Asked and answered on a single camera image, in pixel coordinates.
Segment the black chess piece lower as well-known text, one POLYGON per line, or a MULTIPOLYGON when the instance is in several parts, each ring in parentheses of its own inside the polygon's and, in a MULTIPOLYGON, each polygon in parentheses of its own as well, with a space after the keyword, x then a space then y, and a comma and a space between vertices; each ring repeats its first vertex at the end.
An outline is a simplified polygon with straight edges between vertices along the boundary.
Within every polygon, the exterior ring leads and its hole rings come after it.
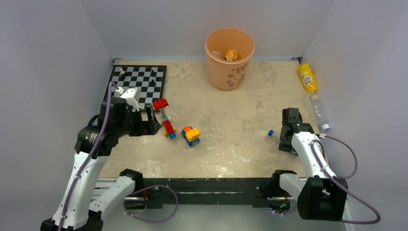
POLYGON ((155 87, 156 86, 156 82, 152 79, 149 83, 150 87, 155 87))

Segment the yellow juice bottle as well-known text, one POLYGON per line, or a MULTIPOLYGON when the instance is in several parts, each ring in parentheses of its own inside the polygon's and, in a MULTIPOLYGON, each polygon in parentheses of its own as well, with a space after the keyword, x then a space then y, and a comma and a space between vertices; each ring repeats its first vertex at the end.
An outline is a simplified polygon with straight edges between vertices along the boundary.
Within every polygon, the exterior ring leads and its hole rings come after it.
POLYGON ((309 63, 299 65, 298 73, 306 92, 318 91, 317 81, 309 63))

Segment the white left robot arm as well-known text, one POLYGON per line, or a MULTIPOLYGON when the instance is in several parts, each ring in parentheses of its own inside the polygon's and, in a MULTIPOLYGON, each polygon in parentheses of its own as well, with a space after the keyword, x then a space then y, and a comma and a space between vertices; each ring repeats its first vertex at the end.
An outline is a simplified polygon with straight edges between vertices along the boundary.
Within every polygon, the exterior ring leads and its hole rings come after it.
POLYGON ((155 135, 161 128, 153 105, 146 105, 144 111, 148 117, 146 121, 124 98, 108 98, 101 103, 100 113, 77 135, 74 165, 63 199, 53 217, 42 222, 40 230, 100 231, 103 219, 120 198, 142 194, 143 175, 125 169, 118 184, 91 202, 100 172, 119 139, 155 135))

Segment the peach plastic bin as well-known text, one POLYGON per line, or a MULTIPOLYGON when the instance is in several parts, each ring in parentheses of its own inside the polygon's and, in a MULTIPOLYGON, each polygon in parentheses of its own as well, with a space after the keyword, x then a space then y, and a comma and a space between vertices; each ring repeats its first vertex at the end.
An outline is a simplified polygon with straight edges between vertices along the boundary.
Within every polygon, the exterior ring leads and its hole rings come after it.
POLYGON ((255 51, 255 42, 241 29, 223 27, 208 35, 205 51, 209 82, 218 89, 233 90, 238 88, 245 78, 255 51), (225 60, 228 50, 238 53, 236 61, 225 60))

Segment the clear plastic bottle white cap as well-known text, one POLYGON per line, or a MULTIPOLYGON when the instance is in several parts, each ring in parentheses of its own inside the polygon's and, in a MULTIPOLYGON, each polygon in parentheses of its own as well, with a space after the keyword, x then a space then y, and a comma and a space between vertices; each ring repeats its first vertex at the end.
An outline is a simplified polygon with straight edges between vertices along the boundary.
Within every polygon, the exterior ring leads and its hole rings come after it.
POLYGON ((315 119, 317 124, 323 129, 323 130, 327 130, 330 128, 329 125, 329 120, 328 117, 326 115, 326 112, 324 110, 324 107, 322 106, 320 99, 318 97, 318 95, 315 92, 309 92, 307 94, 309 103, 312 107, 315 119))

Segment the orange tea bottle navy label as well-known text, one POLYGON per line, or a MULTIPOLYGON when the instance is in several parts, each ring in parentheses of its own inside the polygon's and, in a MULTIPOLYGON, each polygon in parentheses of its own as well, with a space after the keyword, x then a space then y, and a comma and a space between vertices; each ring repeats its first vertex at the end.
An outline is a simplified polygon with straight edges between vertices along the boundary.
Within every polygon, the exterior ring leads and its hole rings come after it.
POLYGON ((225 53, 225 60, 226 61, 237 61, 239 57, 239 53, 236 50, 228 49, 225 53))

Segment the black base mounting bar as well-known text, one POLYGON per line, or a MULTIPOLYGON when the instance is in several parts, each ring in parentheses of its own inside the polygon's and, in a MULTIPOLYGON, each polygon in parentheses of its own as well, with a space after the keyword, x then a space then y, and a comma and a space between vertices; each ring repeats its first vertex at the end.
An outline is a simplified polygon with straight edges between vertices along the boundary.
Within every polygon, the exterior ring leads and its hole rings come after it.
POLYGON ((264 208, 276 198, 286 199, 288 193, 279 190, 272 178, 145 178, 147 207, 163 205, 250 205, 264 208))

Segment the red grey toy block crane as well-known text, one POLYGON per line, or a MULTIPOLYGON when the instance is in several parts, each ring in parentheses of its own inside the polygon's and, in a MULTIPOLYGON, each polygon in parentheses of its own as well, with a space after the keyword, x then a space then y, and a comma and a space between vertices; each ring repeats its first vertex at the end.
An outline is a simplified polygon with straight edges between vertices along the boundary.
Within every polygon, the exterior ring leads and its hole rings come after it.
POLYGON ((164 135, 173 139, 176 137, 176 129, 172 126, 169 117, 166 114, 165 108, 169 106, 168 101, 165 98, 158 99, 153 102, 153 107, 155 110, 159 110, 161 114, 161 124, 164 126, 164 135))

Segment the black white chessboard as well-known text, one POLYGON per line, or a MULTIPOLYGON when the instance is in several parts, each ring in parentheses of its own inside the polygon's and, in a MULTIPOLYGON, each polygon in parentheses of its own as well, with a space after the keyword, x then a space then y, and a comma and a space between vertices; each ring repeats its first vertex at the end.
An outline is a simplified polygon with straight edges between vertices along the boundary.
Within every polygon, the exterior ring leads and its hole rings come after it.
POLYGON ((125 90, 138 88, 139 108, 145 112, 146 105, 163 97, 166 71, 166 65, 113 65, 109 80, 125 90), (121 68, 125 70, 123 76, 120 76, 121 68), (151 76, 152 69, 156 72, 156 77, 151 76), (155 87, 149 86, 152 79, 156 82, 155 87))

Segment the blue orange toy block car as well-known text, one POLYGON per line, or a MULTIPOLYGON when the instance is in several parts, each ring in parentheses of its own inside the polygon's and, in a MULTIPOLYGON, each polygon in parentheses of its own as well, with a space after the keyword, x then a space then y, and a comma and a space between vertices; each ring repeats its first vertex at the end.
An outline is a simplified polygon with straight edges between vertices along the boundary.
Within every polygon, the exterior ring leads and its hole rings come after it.
POLYGON ((199 137, 201 132, 198 128, 187 126, 181 131, 181 134, 190 147, 193 147, 200 142, 199 137))

